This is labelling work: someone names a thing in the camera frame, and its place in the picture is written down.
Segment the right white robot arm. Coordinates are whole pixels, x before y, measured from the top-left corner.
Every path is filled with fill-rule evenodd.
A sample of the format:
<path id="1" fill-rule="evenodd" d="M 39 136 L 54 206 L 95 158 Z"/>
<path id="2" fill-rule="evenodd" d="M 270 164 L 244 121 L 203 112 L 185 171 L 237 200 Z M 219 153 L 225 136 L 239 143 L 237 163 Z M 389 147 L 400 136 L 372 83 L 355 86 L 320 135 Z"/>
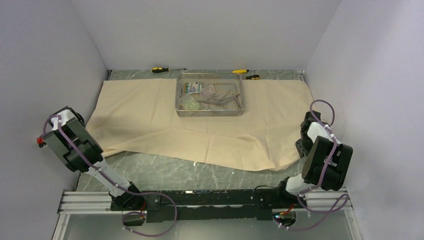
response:
<path id="1" fill-rule="evenodd" d="M 282 208 L 308 191 L 338 191 L 344 184 L 353 148 L 339 141 L 320 116 L 317 111 L 309 111 L 300 125 L 300 139 L 295 147 L 305 162 L 301 173 L 280 182 L 275 200 Z"/>

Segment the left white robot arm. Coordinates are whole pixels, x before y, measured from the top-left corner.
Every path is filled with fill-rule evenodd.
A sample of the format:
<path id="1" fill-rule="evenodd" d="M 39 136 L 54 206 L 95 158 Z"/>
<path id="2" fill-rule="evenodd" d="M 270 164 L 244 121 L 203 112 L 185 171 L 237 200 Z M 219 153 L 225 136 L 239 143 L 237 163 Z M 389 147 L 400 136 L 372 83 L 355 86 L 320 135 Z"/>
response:
<path id="1" fill-rule="evenodd" d="M 139 210 L 144 196 L 123 175 L 112 169 L 103 157 L 103 149 L 87 132 L 83 117 L 65 106 L 50 115 L 36 139 L 39 148 L 48 146 L 72 172 L 88 174 L 109 190 L 112 203 L 123 209 Z"/>

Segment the beige surgical wrap cloth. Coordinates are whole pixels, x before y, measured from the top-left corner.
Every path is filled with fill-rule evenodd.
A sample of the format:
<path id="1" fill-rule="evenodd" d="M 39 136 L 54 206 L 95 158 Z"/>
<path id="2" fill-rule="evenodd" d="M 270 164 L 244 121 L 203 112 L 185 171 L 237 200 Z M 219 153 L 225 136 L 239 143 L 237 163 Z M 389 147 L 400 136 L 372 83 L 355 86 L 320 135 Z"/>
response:
<path id="1" fill-rule="evenodd" d="M 240 116 L 180 117 L 174 79 L 105 81 L 86 128 L 105 157 L 128 151 L 244 171 L 284 170 L 313 100 L 299 80 L 244 80 Z"/>

